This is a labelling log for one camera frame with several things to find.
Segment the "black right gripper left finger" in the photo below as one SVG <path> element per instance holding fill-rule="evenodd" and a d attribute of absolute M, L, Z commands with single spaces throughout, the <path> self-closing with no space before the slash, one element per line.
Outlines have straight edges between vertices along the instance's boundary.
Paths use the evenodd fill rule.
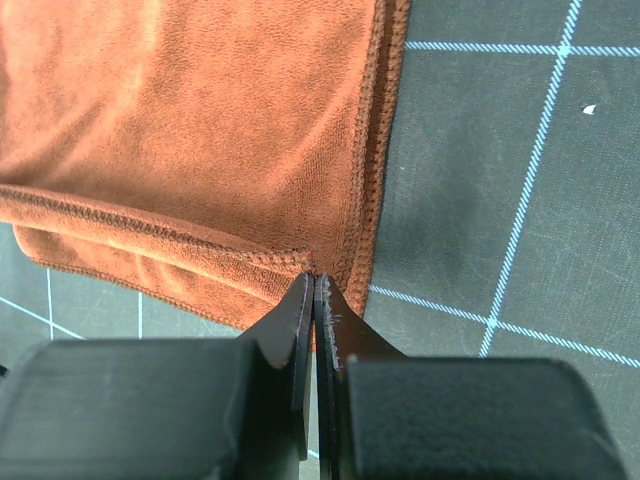
<path fill-rule="evenodd" d="M 314 278 L 234 339 L 54 341 L 1 382 L 5 479 L 295 479 Z"/>

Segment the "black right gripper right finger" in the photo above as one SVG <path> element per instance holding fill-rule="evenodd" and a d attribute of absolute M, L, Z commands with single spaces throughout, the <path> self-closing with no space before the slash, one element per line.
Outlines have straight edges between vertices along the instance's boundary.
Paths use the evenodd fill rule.
<path fill-rule="evenodd" d="M 548 358 L 411 357 L 314 293 L 324 479 L 623 479 L 583 377 Z"/>

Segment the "brown towel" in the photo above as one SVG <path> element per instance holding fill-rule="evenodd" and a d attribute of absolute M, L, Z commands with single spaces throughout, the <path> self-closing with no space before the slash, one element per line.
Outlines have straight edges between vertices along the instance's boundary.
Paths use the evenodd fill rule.
<path fill-rule="evenodd" d="M 406 1 L 5 1 L 1 218 L 37 264 L 238 329 L 362 313 Z"/>

